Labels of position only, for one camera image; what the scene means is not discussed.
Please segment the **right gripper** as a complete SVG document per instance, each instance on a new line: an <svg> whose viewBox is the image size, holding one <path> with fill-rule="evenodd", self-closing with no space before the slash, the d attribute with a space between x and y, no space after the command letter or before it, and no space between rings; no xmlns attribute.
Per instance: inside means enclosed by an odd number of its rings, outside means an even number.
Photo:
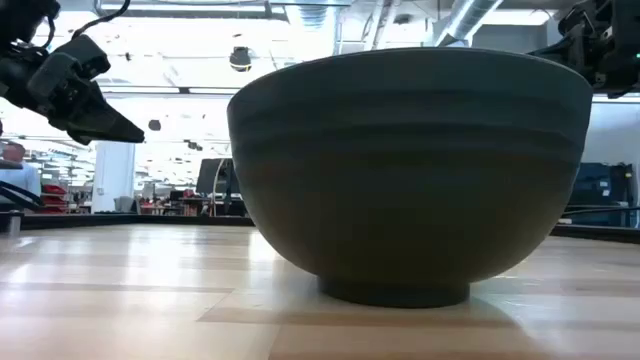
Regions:
<svg viewBox="0 0 640 360"><path fill-rule="evenodd" d="M579 73L595 94L616 99L639 91L639 32L609 27L580 42L558 42L529 52Z"/></svg>

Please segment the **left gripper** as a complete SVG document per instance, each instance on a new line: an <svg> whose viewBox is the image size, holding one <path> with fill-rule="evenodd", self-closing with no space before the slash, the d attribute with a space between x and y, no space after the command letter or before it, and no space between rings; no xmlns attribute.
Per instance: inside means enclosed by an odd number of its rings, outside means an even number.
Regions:
<svg viewBox="0 0 640 360"><path fill-rule="evenodd" d="M27 82L36 110L81 145L105 140L142 143L144 131L114 109L94 78L106 71L102 52L58 52L37 58Z"/></svg>

